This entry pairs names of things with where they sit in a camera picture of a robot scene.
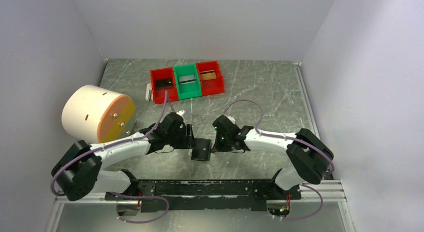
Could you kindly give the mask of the red plastic bin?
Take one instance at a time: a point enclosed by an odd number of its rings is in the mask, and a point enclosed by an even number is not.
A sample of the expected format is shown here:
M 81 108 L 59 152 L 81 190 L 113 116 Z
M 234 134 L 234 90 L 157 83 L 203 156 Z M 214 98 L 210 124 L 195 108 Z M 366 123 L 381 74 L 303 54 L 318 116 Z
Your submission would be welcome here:
M 152 98 L 156 104 L 164 102 L 165 92 L 168 93 L 169 99 L 172 102 L 179 100 L 173 67 L 151 70 L 150 81 Z
M 224 78 L 217 60 L 195 63 L 203 96 L 225 91 Z

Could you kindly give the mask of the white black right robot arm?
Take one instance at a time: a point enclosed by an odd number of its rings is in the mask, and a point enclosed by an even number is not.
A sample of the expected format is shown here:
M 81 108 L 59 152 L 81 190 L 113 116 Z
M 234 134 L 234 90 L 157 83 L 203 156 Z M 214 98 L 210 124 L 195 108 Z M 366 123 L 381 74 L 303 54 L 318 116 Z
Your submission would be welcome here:
M 285 155 L 289 159 L 289 166 L 277 172 L 270 185 L 270 193 L 276 199 L 283 198 L 289 189 L 303 182 L 320 184 L 333 168 L 334 154 L 308 129 L 276 133 L 252 126 L 239 128 L 226 115 L 218 117 L 212 125 L 216 130 L 214 151 L 258 150 Z

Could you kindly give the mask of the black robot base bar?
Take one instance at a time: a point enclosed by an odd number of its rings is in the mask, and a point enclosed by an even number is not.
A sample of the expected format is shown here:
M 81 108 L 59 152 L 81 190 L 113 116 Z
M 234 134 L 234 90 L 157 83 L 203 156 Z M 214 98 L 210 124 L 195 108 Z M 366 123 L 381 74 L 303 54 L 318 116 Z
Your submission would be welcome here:
M 250 209 L 267 211 L 267 202 L 301 199 L 300 187 L 282 190 L 271 179 L 139 180 L 138 187 L 124 198 L 107 192 L 106 201 L 126 204 L 134 196 L 141 212 L 203 209 Z

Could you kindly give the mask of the green plastic bin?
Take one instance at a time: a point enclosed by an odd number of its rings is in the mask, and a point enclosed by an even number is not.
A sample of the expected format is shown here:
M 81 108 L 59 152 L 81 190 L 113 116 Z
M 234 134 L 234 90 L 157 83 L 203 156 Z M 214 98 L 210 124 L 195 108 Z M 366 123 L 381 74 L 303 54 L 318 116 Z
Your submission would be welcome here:
M 173 72 L 180 100 L 202 95 L 200 78 L 195 64 L 174 66 Z

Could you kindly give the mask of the black leather card holder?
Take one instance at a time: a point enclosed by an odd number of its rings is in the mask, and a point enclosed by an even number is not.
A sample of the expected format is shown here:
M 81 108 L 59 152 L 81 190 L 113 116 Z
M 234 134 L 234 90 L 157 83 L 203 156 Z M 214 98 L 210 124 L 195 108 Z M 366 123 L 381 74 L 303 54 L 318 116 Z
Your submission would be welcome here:
M 212 141 L 210 139 L 196 138 L 195 146 L 191 151 L 191 160 L 207 162 L 210 160 Z

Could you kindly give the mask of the gold card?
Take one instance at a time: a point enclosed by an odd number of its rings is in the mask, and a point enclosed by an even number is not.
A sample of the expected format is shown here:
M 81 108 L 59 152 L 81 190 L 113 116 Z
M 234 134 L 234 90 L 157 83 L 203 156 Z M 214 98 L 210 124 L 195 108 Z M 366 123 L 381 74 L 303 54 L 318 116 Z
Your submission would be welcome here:
M 214 70 L 200 72 L 200 79 L 201 80 L 206 81 L 206 80 L 213 80 L 213 79 L 216 79 L 216 78 L 217 78 L 217 75 L 216 75 L 216 72 Z

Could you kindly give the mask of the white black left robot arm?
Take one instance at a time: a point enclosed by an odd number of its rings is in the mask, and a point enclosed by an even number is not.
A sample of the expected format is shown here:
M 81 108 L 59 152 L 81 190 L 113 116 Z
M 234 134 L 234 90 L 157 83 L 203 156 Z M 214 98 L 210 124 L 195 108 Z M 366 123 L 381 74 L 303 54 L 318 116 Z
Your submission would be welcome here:
M 195 146 L 192 125 L 186 124 L 179 113 L 170 112 L 161 122 L 111 142 L 88 144 L 79 140 L 52 169 L 52 183 L 60 188 L 52 191 L 70 201 L 91 192 L 120 194 L 131 200 L 142 194 L 138 179 L 127 169 L 112 172 L 105 168 L 128 158 L 157 153 L 166 146 L 172 150 Z

